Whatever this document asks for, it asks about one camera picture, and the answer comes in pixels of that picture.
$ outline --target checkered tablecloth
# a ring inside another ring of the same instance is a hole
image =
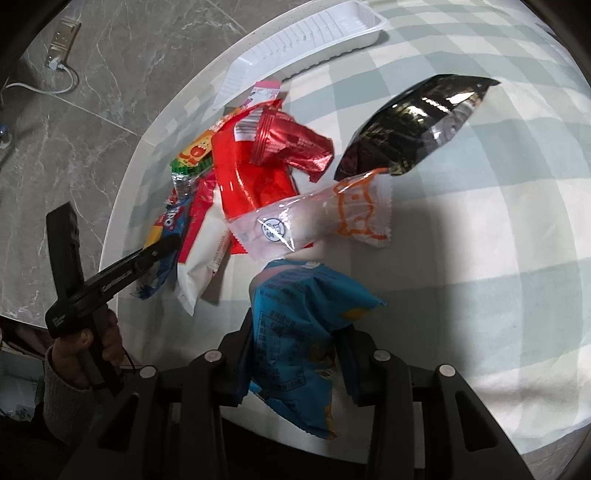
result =
[[[353,132],[414,83],[457,73],[501,84],[456,138],[395,179],[389,248],[334,236],[299,256],[387,301],[359,328],[410,364],[453,364],[517,448],[533,450],[591,419],[591,89],[566,50],[511,8],[482,0],[372,6],[390,21],[375,45],[290,80],[285,110],[333,139],[331,172]],[[171,157],[219,117],[210,105],[222,79],[187,104],[152,152],[128,251],[162,209]],[[302,192],[315,188],[294,176]],[[128,349],[168,367],[215,347],[240,325],[262,267],[234,256],[193,318],[172,288],[146,302],[122,294]],[[333,411],[333,443],[299,433],[250,397],[226,415],[275,440],[362,461],[371,415],[357,413],[340,384]]]

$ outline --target white cable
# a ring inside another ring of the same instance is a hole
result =
[[[70,76],[72,83],[70,84],[70,86],[68,88],[64,88],[63,90],[40,90],[38,88],[27,85],[26,83],[15,82],[15,83],[10,83],[10,84],[6,85],[2,90],[4,91],[7,88],[12,88],[12,87],[23,87],[23,88],[26,88],[27,90],[30,90],[32,92],[42,93],[44,95],[61,95],[62,93],[71,92],[76,87],[76,79],[74,78],[74,73],[75,73],[74,70],[72,70],[70,67],[64,65],[63,63],[60,63],[57,66],[57,68],[60,70],[64,70]]]

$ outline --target sleeve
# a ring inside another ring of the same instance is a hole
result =
[[[45,357],[43,418],[55,438],[77,445],[90,428],[98,402],[92,389],[78,390],[56,374],[51,364],[52,349],[47,349]]]

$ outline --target white plastic tray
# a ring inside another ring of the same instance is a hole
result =
[[[284,28],[240,55],[228,69],[213,103],[224,107],[259,80],[285,80],[302,70],[375,43],[387,20],[356,0]]]

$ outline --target red snack package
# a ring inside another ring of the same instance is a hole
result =
[[[250,162],[254,145],[252,137],[243,136],[243,131],[235,127],[257,108],[260,109],[260,106],[235,116],[212,137],[213,170],[222,195],[223,211],[228,219],[297,195],[287,165],[272,163],[258,166]],[[256,119],[258,115],[259,112],[254,112],[253,117]],[[233,241],[231,253],[245,253],[245,250]]]
[[[316,183],[335,156],[330,138],[323,137],[273,106],[262,109],[252,149],[253,165],[280,161],[308,173]]]

